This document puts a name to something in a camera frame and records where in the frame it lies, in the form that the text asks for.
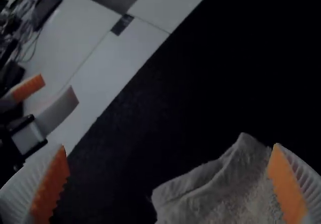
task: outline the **white towel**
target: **white towel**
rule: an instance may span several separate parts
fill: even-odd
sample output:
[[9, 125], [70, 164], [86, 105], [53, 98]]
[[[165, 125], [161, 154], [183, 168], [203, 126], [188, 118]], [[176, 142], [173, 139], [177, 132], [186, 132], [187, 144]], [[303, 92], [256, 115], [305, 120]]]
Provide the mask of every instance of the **white towel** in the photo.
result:
[[266, 174], [270, 154], [269, 147], [241, 133], [219, 159], [153, 191], [156, 223], [284, 223]]

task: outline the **white desk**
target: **white desk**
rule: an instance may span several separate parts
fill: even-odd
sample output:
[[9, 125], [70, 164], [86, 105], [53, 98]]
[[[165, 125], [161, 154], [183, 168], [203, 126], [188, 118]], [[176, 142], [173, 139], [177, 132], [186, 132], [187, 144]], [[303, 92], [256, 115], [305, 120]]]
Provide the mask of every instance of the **white desk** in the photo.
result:
[[128, 13], [173, 33], [202, 0], [137, 0]]
[[71, 79], [79, 105], [48, 136], [48, 144], [63, 143], [69, 154], [167, 37], [139, 19], [119, 37], [109, 32]]
[[24, 78], [41, 73], [46, 82], [43, 89], [24, 102], [26, 113], [69, 82], [120, 17], [91, 0], [63, 0], [45, 23], [35, 55], [23, 65]]

